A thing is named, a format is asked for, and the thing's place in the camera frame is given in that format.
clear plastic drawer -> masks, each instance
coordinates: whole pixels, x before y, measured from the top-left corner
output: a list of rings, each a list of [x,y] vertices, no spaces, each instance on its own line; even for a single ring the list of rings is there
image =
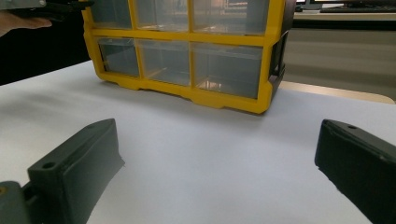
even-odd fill
[[[143,76],[148,79],[189,86],[189,43],[136,39],[139,47]]]
[[[257,98],[262,47],[192,44],[197,88]]]
[[[135,0],[137,29],[188,31],[187,0]]]
[[[138,77],[139,69],[132,38],[98,38],[107,72],[118,72]]]
[[[94,27],[132,29],[128,0],[95,0],[91,13]]]
[[[198,0],[193,2],[193,30],[199,33],[262,35],[269,0]]]

black object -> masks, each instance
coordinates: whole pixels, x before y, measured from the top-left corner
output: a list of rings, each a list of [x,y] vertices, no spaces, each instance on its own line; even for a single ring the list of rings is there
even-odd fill
[[[396,7],[367,6],[367,7],[325,7],[320,13],[395,13]]]
[[[294,20],[293,28],[319,30],[363,30],[363,31],[396,31],[396,21],[315,21]]]
[[[304,8],[303,7],[296,7],[295,9],[294,9],[294,12],[303,12],[304,11]]]
[[[83,224],[124,164],[116,122],[95,122],[28,169],[30,182],[0,183],[0,224]]]
[[[47,2],[44,7],[17,8],[10,12],[24,18],[41,17],[52,21],[65,21],[70,13],[80,12],[93,5],[93,1],[73,1],[66,4]]]
[[[393,6],[395,0],[309,0],[311,4],[344,4],[351,7],[375,5],[375,6]]]
[[[51,27],[15,29],[1,36],[0,85],[87,62],[83,23],[76,12]]]
[[[323,120],[315,164],[374,224],[396,223],[396,147],[355,126]]]

yellow storage organizer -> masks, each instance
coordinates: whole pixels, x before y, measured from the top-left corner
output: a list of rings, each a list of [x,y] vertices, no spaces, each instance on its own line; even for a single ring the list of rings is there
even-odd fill
[[[132,90],[262,113],[284,74],[295,0],[96,0],[83,11],[97,76]]]

wall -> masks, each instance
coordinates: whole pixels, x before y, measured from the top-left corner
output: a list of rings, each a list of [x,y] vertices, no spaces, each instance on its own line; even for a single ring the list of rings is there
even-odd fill
[[[284,60],[285,81],[396,101],[396,32],[292,29]]]

finger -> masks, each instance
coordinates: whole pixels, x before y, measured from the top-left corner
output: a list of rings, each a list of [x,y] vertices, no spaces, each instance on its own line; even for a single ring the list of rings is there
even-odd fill
[[[16,26],[18,28],[37,29],[42,27],[50,27],[52,22],[44,18],[19,18]]]

